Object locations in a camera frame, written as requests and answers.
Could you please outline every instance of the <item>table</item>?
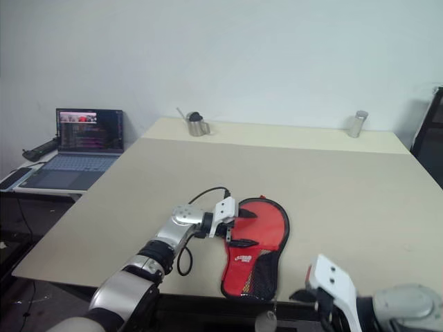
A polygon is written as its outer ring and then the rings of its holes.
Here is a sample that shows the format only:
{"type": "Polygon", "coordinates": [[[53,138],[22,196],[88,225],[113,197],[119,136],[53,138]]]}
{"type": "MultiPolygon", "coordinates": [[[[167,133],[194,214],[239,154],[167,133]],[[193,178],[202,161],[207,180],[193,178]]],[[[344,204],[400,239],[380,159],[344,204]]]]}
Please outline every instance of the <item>table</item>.
{"type": "MultiPolygon", "coordinates": [[[[195,138],[180,119],[156,122],[14,275],[99,286],[155,234],[174,206],[225,185],[237,199],[263,194],[289,215],[279,301],[304,286],[318,253],[347,270],[363,295],[407,282],[443,293],[443,191],[393,133],[364,131],[353,139],[335,129],[211,126],[211,136],[195,138]]],[[[211,210],[219,199],[215,192],[198,204],[211,210]]],[[[221,297],[222,240],[193,239],[188,246],[192,272],[181,277],[174,269],[160,291],[221,297]]]]}

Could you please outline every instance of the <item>laptop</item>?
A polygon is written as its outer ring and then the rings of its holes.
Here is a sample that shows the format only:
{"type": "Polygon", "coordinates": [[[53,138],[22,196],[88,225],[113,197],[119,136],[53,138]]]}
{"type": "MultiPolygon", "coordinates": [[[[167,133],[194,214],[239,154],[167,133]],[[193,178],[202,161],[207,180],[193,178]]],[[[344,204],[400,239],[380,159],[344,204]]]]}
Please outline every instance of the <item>laptop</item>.
{"type": "Polygon", "coordinates": [[[88,190],[123,153],[123,112],[57,109],[58,154],[20,187],[88,190]]]}

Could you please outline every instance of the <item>white wall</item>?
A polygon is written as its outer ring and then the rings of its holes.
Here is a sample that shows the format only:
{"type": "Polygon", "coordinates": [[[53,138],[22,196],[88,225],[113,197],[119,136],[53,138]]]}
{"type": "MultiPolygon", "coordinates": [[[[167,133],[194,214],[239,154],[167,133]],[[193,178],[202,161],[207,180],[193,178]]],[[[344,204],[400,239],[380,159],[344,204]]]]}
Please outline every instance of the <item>white wall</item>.
{"type": "Polygon", "coordinates": [[[410,144],[443,82],[441,0],[1,0],[1,173],[56,107],[368,129],[410,144]]]}

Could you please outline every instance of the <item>cable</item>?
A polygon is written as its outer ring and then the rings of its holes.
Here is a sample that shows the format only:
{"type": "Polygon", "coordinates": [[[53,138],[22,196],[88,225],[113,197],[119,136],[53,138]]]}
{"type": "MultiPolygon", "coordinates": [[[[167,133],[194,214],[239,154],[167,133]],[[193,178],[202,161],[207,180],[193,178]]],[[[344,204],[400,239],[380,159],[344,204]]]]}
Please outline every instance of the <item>cable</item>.
{"type": "Polygon", "coordinates": [[[320,318],[320,324],[326,332],[335,332],[334,327],[332,327],[331,323],[329,323],[325,317],[320,318]]]}
{"type": "MultiPolygon", "coordinates": [[[[23,219],[26,227],[28,228],[29,235],[30,235],[30,242],[32,244],[34,242],[34,232],[33,232],[32,228],[29,226],[28,221],[25,218],[25,214],[23,213],[23,208],[21,207],[20,199],[18,199],[18,198],[17,198],[17,204],[19,205],[19,211],[20,211],[21,218],[23,219]]],[[[33,280],[33,294],[30,297],[28,310],[26,310],[26,312],[23,314],[23,324],[21,325],[20,332],[23,331],[23,328],[25,327],[25,324],[26,324],[26,320],[28,319],[28,317],[30,315],[29,311],[30,311],[31,306],[33,305],[34,296],[35,296],[36,291],[37,291],[37,289],[35,288],[35,280],[33,280]]]]}
{"type": "Polygon", "coordinates": [[[32,243],[32,242],[34,242],[34,232],[31,229],[31,227],[29,226],[28,221],[25,218],[25,214],[23,213],[23,209],[21,208],[20,199],[18,197],[17,197],[17,204],[19,205],[19,210],[20,210],[21,218],[23,219],[26,227],[28,228],[29,235],[30,235],[30,241],[32,243]]]}
{"type": "Polygon", "coordinates": [[[182,277],[186,277],[187,275],[189,275],[190,274],[190,272],[191,272],[191,270],[192,270],[192,263],[193,263],[193,261],[194,261],[194,259],[192,258],[192,253],[191,253],[191,250],[189,250],[189,248],[188,248],[188,242],[189,242],[189,240],[191,240],[191,238],[193,237],[194,235],[191,235],[190,237],[189,237],[189,239],[186,241],[186,243],[185,243],[185,246],[183,247],[183,249],[181,249],[180,250],[180,253],[179,253],[179,256],[177,257],[177,272],[182,276],[182,277]],[[182,270],[181,270],[181,268],[180,268],[180,259],[181,259],[181,254],[183,254],[183,251],[187,251],[188,252],[188,254],[189,254],[189,267],[188,267],[188,269],[185,271],[185,272],[183,272],[182,270]]]}
{"type": "MultiPolygon", "coordinates": [[[[224,198],[227,198],[227,197],[230,196],[230,191],[229,191],[228,188],[226,188],[226,187],[213,187],[213,188],[207,189],[207,190],[205,190],[204,192],[201,192],[200,194],[196,195],[193,199],[191,199],[191,200],[189,201],[188,204],[192,204],[192,203],[194,203],[197,199],[199,199],[200,197],[202,197],[204,194],[207,194],[207,193],[212,192],[212,191],[214,191],[214,190],[224,190],[224,198]]],[[[189,275],[190,272],[191,272],[191,270],[192,270],[192,263],[194,262],[194,259],[192,258],[191,250],[189,250],[189,248],[188,248],[188,242],[189,242],[189,240],[191,240],[192,237],[193,237],[193,235],[191,235],[191,236],[189,237],[189,239],[186,241],[184,247],[180,250],[179,256],[177,257],[177,272],[178,272],[182,277],[185,277],[185,276],[189,275]],[[183,272],[183,271],[180,269],[180,259],[181,259],[181,255],[183,254],[183,251],[185,251],[185,250],[188,252],[188,255],[189,255],[189,267],[188,267],[187,271],[183,272]]]]}
{"type": "Polygon", "coordinates": [[[33,280],[33,294],[31,295],[30,300],[29,300],[28,310],[26,310],[26,312],[23,314],[23,324],[21,325],[19,332],[23,331],[23,328],[26,325],[26,320],[30,316],[29,311],[30,311],[31,306],[33,306],[34,296],[35,296],[36,291],[37,291],[37,289],[35,287],[35,280],[33,280]]]}
{"type": "Polygon", "coordinates": [[[226,187],[213,187],[213,188],[207,189],[207,190],[205,190],[204,192],[201,192],[200,194],[196,195],[193,199],[191,199],[191,200],[189,201],[188,204],[192,204],[192,203],[194,203],[197,199],[199,199],[200,197],[202,197],[204,194],[207,194],[207,193],[209,193],[209,192],[211,192],[211,191],[213,191],[213,190],[224,190],[224,198],[230,196],[230,191],[229,191],[228,188],[226,188],[226,187]]]}

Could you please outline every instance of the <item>black power strip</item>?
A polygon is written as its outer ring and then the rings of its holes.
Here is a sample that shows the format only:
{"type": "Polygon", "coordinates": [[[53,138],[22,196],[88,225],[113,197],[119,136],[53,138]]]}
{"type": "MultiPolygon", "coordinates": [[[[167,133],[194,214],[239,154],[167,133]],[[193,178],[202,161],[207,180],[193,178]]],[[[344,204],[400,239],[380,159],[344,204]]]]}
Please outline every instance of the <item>black power strip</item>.
{"type": "Polygon", "coordinates": [[[45,154],[48,154],[49,152],[57,149],[58,146],[57,141],[58,139],[54,137],[49,142],[46,142],[38,147],[35,147],[32,150],[23,150],[22,156],[28,159],[29,161],[33,162],[38,161],[45,154]]]}

